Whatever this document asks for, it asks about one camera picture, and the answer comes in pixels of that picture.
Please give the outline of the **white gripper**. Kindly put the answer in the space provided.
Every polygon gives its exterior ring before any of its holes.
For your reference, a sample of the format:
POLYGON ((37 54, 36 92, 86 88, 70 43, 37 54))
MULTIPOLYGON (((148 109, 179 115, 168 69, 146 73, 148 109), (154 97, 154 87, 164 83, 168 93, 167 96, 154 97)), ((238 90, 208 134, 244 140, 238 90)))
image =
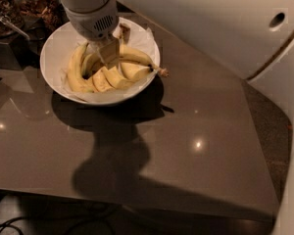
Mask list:
POLYGON ((65 12, 73 28, 85 39, 109 70, 116 67, 120 60, 120 42, 113 33, 119 24, 117 4, 108 0, 99 9, 75 12, 66 8, 65 12))

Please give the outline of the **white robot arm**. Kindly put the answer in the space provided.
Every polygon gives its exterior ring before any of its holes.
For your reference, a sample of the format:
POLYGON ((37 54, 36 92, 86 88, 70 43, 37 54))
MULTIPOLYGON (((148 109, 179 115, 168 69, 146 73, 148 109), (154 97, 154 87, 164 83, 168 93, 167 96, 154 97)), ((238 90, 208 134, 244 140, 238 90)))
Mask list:
POLYGON ((271 235, 294 235, 294 0, 61 0, 86 38, 116 3, 204 52, 270 98, 293 127, 286 188, 271 235))

